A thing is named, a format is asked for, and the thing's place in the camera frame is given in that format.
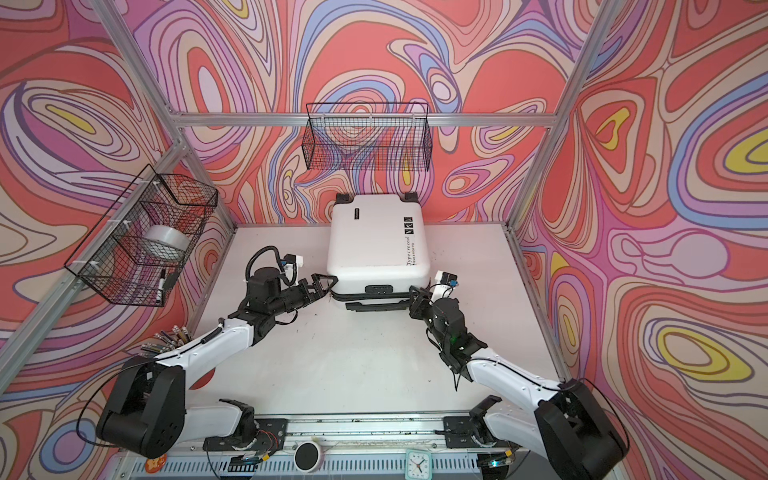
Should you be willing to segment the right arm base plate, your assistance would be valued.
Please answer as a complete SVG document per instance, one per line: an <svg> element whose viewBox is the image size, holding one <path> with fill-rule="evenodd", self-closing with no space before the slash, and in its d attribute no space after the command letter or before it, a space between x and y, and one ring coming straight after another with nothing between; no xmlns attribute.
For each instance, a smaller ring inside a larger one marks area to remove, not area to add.
<svg viewBox="0 0 768 480"><path fill-rule="evenodd" d="M445 416L442 419L442 428L434 433L444 438L449 449L506 448L516 451L520 448L520 445L514 442L497 438L483 419L469 414Z"/></svg>

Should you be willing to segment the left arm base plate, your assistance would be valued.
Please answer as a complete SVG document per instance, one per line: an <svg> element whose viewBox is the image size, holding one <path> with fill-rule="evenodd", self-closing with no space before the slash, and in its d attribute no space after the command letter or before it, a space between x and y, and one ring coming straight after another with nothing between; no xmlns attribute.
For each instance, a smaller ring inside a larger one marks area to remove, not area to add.
<svg viewBox="0 0 768 480"><path fill-rule="evenodd" d="M272 454L283 449L287 426L287 418L257 418L253 428L238 427L232 435L205 438L203 449L207 452Z"/></svg>

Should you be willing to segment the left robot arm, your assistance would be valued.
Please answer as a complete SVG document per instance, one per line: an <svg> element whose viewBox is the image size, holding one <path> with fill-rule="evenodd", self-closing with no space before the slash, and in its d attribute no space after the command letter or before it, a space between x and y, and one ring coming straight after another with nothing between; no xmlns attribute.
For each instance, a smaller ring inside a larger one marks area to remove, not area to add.
<svg viewBox="0 0 768 480"><path fill-rule="evenodd" d="M190 407L187 392L219 364L255 346L280 315L324 298L337 283L314 274L288 287L277 269L262 268L247 282L238 309L199 339L152 359L129 360L118 373L95 435L110 445L154 459L178 443L215 439L248 450L260 427L252 406L221 399L212 407Z"/></svg>

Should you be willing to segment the black white suitcase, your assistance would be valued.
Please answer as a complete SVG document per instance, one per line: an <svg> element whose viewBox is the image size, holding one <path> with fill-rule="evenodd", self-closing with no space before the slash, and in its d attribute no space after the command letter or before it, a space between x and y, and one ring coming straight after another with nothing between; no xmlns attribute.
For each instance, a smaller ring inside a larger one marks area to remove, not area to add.
<svg viewBox="0 0 768 480"><path fill-rule="evenodd" d="M353 312L409 307L412 287L430 283L431 261L419 197L338 194L332 206L327 273L333 300Z"/></svg>

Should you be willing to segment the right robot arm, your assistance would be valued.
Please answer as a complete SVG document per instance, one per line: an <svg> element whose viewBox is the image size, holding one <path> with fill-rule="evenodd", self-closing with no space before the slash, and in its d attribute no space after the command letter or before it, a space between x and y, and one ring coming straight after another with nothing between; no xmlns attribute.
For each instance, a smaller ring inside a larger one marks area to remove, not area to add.
<svg viewBox="0 0 768 480"><path fill-rule="evenodd" d="M549 380L503 358L466 327L457 299L421 287L409 291L409 315L421 320L453 381L491 393L468 413L457 432L481 447L501 442L546 458L562 479L603 479L630 451L582 381Z"/></svg>

